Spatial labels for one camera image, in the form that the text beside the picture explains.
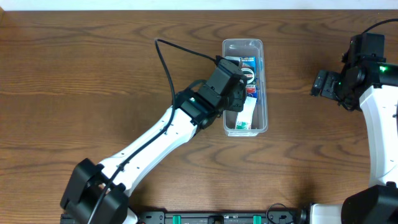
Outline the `dark green round-label box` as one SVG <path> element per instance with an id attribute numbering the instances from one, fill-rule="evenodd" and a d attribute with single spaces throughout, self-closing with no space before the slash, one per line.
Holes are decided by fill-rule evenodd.
<path id="1" fill-rule="evenodd" d="M 247 85 L 255 85 L 257 81 L 256 69 L 254 67 L 242 67 L 241 71 L 247 77 Z"/>

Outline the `blue Kool Fever box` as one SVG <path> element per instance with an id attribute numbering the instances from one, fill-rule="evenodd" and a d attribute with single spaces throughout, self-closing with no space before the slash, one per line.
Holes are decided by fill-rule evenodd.
<path id="1" fill-rule="evenodd" d="M 226 56 L 225 59 L 230 60 L 242 67 L 254 67 L 256 70 L 256 58 L 255 57 L 233 57 L 233 56 Z M 246 85 L 247 96 L 257 98 L 257 81 L 255 85 Z"/>

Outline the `white green medicine box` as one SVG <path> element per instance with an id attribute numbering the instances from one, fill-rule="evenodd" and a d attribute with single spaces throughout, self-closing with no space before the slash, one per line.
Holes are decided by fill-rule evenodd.
<path id="1" fill-rule="evenodd" d="M 235 123 L 235 129 L 248 130 L 252 126 L 254 109 L 257 104 L 257 98 L 247 96 L 243 105 L 243 110 L 238 113 Z"/>

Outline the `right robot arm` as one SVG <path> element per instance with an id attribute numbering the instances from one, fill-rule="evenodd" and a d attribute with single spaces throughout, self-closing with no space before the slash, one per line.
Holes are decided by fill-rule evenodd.
<path id="1" fill-rule="evenodd" d="M 312 95 L 338 101 L 354 95 L 365 117 L 371 171 L 369 187 L 342 204 L 314 203 L 308 223 L 397 223 L 397 65 L 362 62 L 344 73 L 319 71 Z"/>

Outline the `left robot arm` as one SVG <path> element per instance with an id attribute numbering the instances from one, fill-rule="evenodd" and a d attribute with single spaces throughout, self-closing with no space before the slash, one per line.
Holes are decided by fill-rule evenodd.
<path id="1" fill-rule="evenodd" d="M 74 168 L 60 206 L 77 223 L 137 223 L 129 198 L 168 154 L 207 128 L 223 111 L 242 111 L 246 82 L 197 80 L 174 94 L 172 105 L 142 136 L 117 154 Z"/>

